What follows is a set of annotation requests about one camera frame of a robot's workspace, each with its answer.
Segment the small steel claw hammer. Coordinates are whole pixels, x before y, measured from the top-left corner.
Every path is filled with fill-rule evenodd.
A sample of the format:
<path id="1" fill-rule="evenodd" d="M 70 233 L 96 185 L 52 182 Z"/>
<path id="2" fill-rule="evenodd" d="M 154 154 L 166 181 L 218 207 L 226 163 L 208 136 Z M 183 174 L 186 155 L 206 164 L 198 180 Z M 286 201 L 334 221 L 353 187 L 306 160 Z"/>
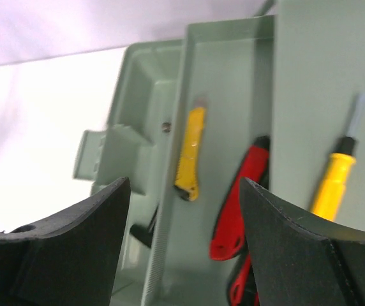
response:
<path id="1" fill-rule="evenodd" d="M 170 122 L 163 122 L 161 125 L 161 130 L 163 133 L 169 133 L 171 131 L 171 123 Z"/>

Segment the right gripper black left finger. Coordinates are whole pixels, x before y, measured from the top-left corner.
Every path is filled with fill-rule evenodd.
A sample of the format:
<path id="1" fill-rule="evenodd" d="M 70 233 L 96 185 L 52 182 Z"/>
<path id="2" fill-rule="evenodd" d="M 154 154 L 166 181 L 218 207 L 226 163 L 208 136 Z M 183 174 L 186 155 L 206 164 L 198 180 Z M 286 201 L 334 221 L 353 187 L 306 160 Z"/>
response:
<path id="1" fill-rule="evenodd" d="M 119 178 L 94 195 L 0 232 L 0 305 L 108 305 L 130 204 Z"/>

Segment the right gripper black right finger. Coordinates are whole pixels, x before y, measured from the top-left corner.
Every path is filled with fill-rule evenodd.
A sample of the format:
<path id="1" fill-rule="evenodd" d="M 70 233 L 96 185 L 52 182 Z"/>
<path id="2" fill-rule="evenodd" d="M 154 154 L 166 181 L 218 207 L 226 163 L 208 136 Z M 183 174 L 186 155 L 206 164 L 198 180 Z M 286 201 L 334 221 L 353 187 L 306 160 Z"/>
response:
<path id="1" fill-rule="evenodd" d="M 365 231 L 244 178 L 240 204 L 262 305 L 365 305 Z"/>

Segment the red black utility knife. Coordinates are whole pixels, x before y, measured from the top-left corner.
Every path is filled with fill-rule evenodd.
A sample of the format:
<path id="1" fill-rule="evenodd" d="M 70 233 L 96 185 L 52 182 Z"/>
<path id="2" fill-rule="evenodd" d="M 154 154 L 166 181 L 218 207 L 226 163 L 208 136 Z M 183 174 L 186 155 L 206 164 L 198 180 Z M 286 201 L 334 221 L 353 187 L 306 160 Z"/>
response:
<path id="1" fill-rule="evenodd" d="M 227 301 L 230 306 L 260 305 L 249 252 L 239 255 L 228 278 Z"/>

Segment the green toolbox with clear lid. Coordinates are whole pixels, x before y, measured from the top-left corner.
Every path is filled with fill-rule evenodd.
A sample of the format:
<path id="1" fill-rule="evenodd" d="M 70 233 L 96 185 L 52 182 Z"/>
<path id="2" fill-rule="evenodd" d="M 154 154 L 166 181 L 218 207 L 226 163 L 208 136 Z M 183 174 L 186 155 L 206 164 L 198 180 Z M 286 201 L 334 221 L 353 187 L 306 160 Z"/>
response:
<path id="1" fill-rule="evenodd" d="M 276 15 L 189 25 L 125 54 L 107 126 L 86 131 L 74 176 L 131 186 L 127 226 L 158 207 L 153 246 L 129 233 L 111 305 L 226 305 L 238 258 L 209 257 L 214 223 L 253 140 L 271 139 L 269 188 L 311 212 L 329 156 L 365 93 L 365 1 L 279 1 Z M 199 196 L 174 188 L 188 112 L 205 99 Z M 169 133 L 161 125 L 170 122 Z M 365 107 L 334 222 L 365 231 Z"/>

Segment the black hacksaw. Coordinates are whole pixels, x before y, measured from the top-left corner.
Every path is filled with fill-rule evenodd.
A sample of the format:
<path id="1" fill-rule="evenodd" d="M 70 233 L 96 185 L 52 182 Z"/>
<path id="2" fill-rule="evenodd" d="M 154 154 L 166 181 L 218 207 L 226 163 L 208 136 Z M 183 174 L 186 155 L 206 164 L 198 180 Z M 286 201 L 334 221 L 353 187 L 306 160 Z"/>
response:
<path id="1" fill-rule="evenodd" d="M 130 235 L 148 248 L 151 248 L 152 246 L 157 213 L 158 207 L 156 207 L 154 214 L 151 217 L 151 220 L 147 226 L 143 226 L 141 224 L 133 224 L 130 228 Z"/>

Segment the yellow utility knife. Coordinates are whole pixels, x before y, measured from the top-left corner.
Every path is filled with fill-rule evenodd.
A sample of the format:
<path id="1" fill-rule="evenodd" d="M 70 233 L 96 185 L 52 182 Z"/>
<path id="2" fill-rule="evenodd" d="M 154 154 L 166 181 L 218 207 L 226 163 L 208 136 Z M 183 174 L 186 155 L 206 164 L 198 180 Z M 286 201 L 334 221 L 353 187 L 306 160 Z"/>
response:
<path id="1" fill-rule="evenodd" d="M 199 196 L 197 164 L 206 112 L 205 99 L 197 99 L 193 108 L 188 112 L 174 180 L 174 188 L 184 201 L 195 201 Z"/>

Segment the yellow handled screwdriver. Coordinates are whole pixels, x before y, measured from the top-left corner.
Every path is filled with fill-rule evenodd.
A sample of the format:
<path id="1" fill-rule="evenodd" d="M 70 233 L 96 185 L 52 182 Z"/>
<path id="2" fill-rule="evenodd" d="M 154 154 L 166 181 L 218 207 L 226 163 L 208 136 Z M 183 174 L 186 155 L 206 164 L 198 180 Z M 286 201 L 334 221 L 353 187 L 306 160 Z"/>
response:
<path id="1" fill-rule="evenodd" d="M 348 121 L 345 134 L 339 138 L 332 153 L 324 176 L 318 186 L 311 206 L 311 213 L 334 221 L 344 197 L 346 182 L 352 166 L 356 163 L 357 128 L 365 107 L 365 93 L 358 94 Z"/>

